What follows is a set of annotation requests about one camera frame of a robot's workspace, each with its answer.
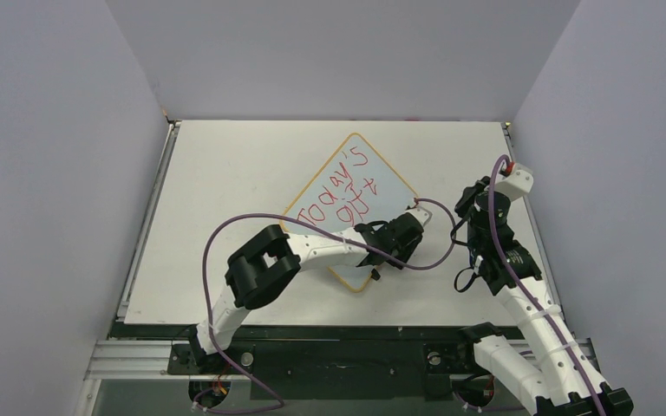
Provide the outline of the yellow-framed whiteboard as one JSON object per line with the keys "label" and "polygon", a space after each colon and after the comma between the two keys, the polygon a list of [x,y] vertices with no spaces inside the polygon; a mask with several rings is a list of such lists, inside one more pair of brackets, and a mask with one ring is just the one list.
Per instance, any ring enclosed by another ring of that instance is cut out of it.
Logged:
{"label": "yellow-framed whiteboard", "polygon": [[415,206],[415,189],[359,133],[351,133],[283,212],[336,233],[392,220]]}

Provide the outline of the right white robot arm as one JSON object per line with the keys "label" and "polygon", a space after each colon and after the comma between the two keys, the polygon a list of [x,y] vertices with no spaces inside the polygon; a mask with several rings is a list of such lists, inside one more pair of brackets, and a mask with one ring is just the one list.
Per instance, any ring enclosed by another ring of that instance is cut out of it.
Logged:
{"label": "right white robot arm", "polygon": [[454,347],[466,370],[493,375],[531,415],[629,415],[634,403],[611,387],[567,328],[531,253],[507,224],[512,199],[484,177],[464,189],[454,210],[467,226],[473,278],[482,278],[512,317],[534,359],[529,361],[489,323],[467,330]]}

